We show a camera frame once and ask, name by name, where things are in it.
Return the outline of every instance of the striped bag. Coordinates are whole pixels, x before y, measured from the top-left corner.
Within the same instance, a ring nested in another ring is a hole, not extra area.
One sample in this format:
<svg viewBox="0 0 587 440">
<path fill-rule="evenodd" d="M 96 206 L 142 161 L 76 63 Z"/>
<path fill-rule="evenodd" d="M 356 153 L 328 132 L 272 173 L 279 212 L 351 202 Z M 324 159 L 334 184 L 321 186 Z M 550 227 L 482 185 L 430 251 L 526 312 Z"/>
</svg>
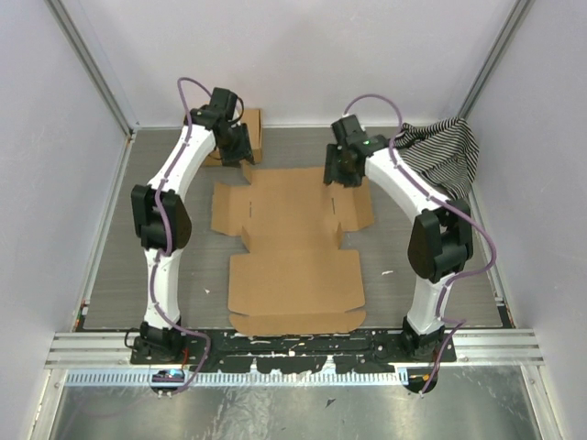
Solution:
<svg viewBox="0 0 587 440">
<path fill-rule="evenodd" d="M 452 199 L 465 198 L 471 191 L 479 146 L 464 119 L 453 117 L 424 127 L 404 123 L 395 146 L 412 170 Z"/>
</svg>

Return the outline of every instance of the cardboard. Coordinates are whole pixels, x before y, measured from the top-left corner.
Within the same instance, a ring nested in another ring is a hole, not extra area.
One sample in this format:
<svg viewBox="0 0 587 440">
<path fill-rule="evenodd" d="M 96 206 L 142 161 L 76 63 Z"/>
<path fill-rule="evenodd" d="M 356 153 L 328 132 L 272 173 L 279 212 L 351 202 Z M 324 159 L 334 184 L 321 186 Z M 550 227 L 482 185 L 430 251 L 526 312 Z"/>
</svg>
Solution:
<svg viewBox="0 0 587 440">
<path fill-rule="evenodd" d="M 241 236 L 230 258 L 230 323 L 248 336 L 347 333 L 365 319 L 359 252 L 345 231 L 373 224 L 369 184 L 322 183 L 322 168 L 254 170 L 250 185 L 217 182 L 212 229 Z"/>
<path fill-rule="evenodd" d="M 245 113 L 240 120 L 242 124 L 247 124 L 249 129 L 250 147 L 253 151 L 255 163 L 260 163 L 263 159 L 262 150 L 262 130 L 261 130 L 261 110 L 259 108 L 245 108 Z M 213 151 L 205 158 L 203 165 L 205 167 L 220 167 L 220 153 Z"/>
</svg>

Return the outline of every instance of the white panel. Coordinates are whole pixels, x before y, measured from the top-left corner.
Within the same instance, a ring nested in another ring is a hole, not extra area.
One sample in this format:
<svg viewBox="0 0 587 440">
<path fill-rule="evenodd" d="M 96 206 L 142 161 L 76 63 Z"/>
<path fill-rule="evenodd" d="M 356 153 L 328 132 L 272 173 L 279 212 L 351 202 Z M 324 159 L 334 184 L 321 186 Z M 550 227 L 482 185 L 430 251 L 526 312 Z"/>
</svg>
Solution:
<svg viewBox="0 0 587 440">
<path fill-rule="evenodd" d="M 72 321 L 124 146 L 43 2 L 0 5 L 0 437 L 20 439 Z"/>
<path fill-rule="evenodd" d="M 587 3 L 535 2 L 473 109 L 478 190 L 515 318 L 585 438 Z"/>
<path fill-rule="evenodd" d="M 183 75 L 233 89 L 270 125 L 330 124 L 369 92 L 414 123 L 454 116 L 514 0 L 65 4 L 140 124 L 177 127 Z M 393 122 L 383 104 L 358 109 L 366 124 Z"/>
</svg>

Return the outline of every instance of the gray tabletop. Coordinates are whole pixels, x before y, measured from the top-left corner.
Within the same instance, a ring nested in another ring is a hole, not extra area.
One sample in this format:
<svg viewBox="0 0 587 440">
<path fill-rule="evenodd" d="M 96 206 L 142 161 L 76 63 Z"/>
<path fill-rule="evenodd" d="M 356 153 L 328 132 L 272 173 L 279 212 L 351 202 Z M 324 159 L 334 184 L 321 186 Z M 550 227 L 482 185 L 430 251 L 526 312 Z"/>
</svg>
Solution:
<svg viewBox="0 0 587 440">
<path fill-rule="evenodd" d="M 138 326 L 147 304 L 147 265 L 134 233 L 130 191 L 146 183 L 172 151 L 178 130 L 143 130 L 132 148 L 112 224 L 96 276 L 85 328 Z M 263 129 L 261 168 L 323 166 L 328 128 Z M 247 252 L 240 237 L 210 229 L 214 181 L 246 184 L 240 170 L 201 168 L 187 194 L 185 206 L 192 217 L 193 233 L 182 255 L 179 303 L 182 322 L 190 327 L 230 327 L 228 322 L 228 262 L 235 253 Z M 375 225 L 347 233 L 343 248 L 356 248 L 365 289 L 364 326 L 401 326 L 410 308 L 415 274 L 406 256 L 411 233 L 408 219 L 379 187 L 371 185 Z M 475 256 L 467 269 L 484 264 L 475 239 Z M 499 326 L 501 321 L 489 279 L 460 280 L 454 287 L 447 316 L 466 318 L 468 325 Z"/>
</svg>

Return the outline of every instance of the brown box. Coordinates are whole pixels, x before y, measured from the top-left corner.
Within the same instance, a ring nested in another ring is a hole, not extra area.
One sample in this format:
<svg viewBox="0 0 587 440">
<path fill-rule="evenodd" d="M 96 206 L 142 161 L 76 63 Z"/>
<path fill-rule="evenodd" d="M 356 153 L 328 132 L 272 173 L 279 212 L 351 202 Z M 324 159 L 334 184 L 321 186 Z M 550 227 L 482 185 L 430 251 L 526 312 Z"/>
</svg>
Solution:
<svg viewBox="0 0 587 440">
<path fill-rule="evenodd" d="M 254 170 L 250 185 L 217 182 L 212 229 L 241 236 L 230 258 L 230 323 L 248 336 L 347 333 L 365 319 L 359 251 L 344 231 L 373 223 L 369 184 L 322 183 L 322 168 Z"/>
<path fill-rule="evenodd" d="M 245 113 L 240 120 L 241 124 L 247 124 L 249 129 L 250 147 L 253 150 L 255 163 L 260 163 L 263 159 L 262 150 L 262 130 L 261 130 L 261 110 L 259 108 L 245 108 Z M 205 167 L 220 167 L 220 153 L 218 150 L 211 152 L 205 158 L 203 165 Z"/>
</svg>

